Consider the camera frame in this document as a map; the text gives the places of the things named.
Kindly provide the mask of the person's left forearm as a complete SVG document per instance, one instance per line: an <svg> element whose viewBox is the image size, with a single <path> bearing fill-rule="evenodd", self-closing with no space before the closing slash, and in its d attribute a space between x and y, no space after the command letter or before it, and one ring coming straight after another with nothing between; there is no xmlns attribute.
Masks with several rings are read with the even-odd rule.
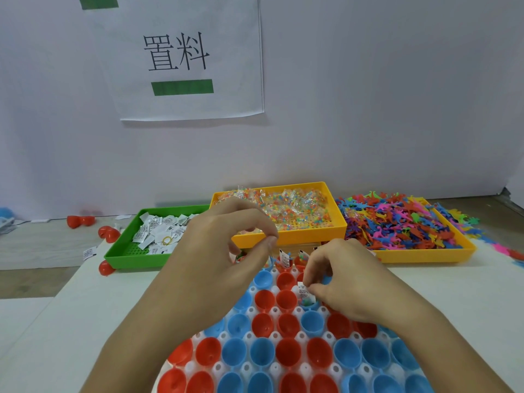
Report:
<svg viewBox="0 0 524 393"><path fill-rule="evenodd" d="M168 355L204 329L213 278L155 278L108 338L80 393L150 393Z"/></svg>

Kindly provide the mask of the pile of white paper slips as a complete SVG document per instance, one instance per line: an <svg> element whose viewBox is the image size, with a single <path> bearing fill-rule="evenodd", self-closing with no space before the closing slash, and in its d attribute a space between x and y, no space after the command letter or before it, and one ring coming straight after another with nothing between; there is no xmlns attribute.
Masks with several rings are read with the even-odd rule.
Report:
<svg viewBox="0 0 524 393"><path fill-rule="evenodd" d="M164 217L145 212L140 216L142 225L134 234L132 243L137 244L140 251L147 251L148 255L171 254L195 217L196 214ZM173 240L170 245L163 246L161 241L166 236L171 236Z"/></svg>

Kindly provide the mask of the person's right forearm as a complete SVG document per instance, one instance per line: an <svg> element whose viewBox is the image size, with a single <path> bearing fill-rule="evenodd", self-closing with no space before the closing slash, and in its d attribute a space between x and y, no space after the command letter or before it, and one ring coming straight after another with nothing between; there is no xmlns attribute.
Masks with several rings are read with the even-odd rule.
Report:
<svg viewBox="0 0 524 393"><path fill-rule="evenodd" d="M514 393L432 304L380 323L403 340L436 393Z"/></svg>

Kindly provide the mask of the person's left hand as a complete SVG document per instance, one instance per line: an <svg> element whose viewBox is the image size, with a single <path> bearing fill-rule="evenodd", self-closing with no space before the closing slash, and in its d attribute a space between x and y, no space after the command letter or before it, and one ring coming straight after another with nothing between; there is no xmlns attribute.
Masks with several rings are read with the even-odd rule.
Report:
<svg viewBox="0 0 524 393"><path fill-rule="evenodd" d="M235 265L230 257L239 252L232 237L241 231L259 229L262 240L278 237L274 222L261 208L246 200L229 198L193 218L167 263L160 270L160 279L183 277L213 278L209 296L204 299L204 329L225 317L232 306L246 293L253 279L235 278Z"/></svg>

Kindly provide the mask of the yellow tray with toy figures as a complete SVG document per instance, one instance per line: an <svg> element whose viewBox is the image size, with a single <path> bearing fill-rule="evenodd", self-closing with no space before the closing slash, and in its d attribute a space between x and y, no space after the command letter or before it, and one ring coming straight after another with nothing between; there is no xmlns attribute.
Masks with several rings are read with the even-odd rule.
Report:
<svg viewBox="0 0 524 393"><path fill-rule="evenodd" d="M468 244L466 249L455 250L370 251L384 264L460 264L468 261L477 249L469 239Z"/></svg>

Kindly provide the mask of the yellow tray with bead packets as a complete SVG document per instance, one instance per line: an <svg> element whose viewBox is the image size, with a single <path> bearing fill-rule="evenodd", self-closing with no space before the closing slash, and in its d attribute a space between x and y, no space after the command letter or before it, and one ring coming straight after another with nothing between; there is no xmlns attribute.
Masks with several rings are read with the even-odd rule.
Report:
<svg viewBox="0 0 524 393"><path fill-rule="evenodd" d="M347 226L345 218L342 215L342 212L339 210L337 203L325 182L286 184L286 185L266 186L266 187L259 187L259 188L248 188L248 189L282 190L285 187L289 187L292 189L298 189L298 188L306 189L310 187L313 189L321 190L322 194L326 197L328 201L328 211L331 215L333 227L305 229L305 230L296 230L296 231L278 231L278 235L279 235L278 245L279 246L283 247L287 245L328 242L335 238L344 238L346 226ZM219 194L224 193L224 192L226 191L214 193L212 200L216 199Z"/></svg>

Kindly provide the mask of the white paper sign green bars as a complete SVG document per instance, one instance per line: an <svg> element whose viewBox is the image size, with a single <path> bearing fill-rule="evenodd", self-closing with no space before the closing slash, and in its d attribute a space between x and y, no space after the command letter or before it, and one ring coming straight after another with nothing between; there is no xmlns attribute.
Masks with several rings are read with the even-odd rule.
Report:
<svg viewBox="0 0 524 393"><path fill-rule="evenodd" d="M264 112L259 0L79 0L122 121Z"/></svg>

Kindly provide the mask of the pile of colourful toy figures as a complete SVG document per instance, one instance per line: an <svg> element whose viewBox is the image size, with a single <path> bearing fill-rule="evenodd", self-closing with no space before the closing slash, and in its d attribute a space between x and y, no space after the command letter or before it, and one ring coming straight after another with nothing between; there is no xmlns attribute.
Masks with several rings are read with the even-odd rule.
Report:
<svg viewBox="0 0 524 393"><path fill-rule="evenodd" d="M478 218L415 196L371 191L336 203L347 224L345 239L371 251L466 249L468 238L485 239Z"/></svg>

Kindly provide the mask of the person's right hand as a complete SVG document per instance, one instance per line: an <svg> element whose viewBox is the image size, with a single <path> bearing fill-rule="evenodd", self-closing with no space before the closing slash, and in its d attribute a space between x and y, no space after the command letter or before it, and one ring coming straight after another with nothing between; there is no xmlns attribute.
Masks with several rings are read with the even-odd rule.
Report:
<svg viewBox="0 0 524 393"><path fill-rule="evenodd" d="M303 283L332 284L340 312L359 322L381 324L425 301L356 239L334 239L314 250Z"/></svg>

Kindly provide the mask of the green plastic tray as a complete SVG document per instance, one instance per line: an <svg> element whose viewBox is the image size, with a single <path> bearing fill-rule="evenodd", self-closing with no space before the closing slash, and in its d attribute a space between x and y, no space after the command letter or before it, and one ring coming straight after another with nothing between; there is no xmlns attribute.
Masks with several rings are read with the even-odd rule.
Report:
<svg viewBox="0 0 524 393"><path fill-rule="evenodd" d="M182 205L171 207L156 207L140 210L132 219L127 228L121 233L120 238L112 244L111 248L105 254L105 260L114 269L150 269L162 267L170 257L170 253L149 254L147 249L139 249L138 243L133 243L132 239L141 227L142 220L140 216L148 212L156 216L180 216L191 214L200 214L209 209L209 205Z"/></svg>

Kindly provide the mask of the pile of clear bead packets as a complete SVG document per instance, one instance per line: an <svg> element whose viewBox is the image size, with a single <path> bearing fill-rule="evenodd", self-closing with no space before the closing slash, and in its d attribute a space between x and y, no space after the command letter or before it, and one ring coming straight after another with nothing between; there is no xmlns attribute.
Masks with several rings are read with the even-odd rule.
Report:
<svg viewBox="0 0 524 393"><path fill-rule="evenodd" d="M278 231L333 227L328 201L319 189L285 187L282 190L270 190L239 186L219 194L211 201L211 206L229 198L239 198L258 205L275 223Z"/></svg>

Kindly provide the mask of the blue plastic object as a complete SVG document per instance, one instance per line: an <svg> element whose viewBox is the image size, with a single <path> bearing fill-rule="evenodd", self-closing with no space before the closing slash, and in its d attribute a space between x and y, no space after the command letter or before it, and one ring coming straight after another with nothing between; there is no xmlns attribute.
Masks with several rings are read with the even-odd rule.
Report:
<svg viewBox="0 0 524 393"><path fill-rule="evenodd" d="M0 235L16 229L14 213L6 207L0 207Z"/></svg>

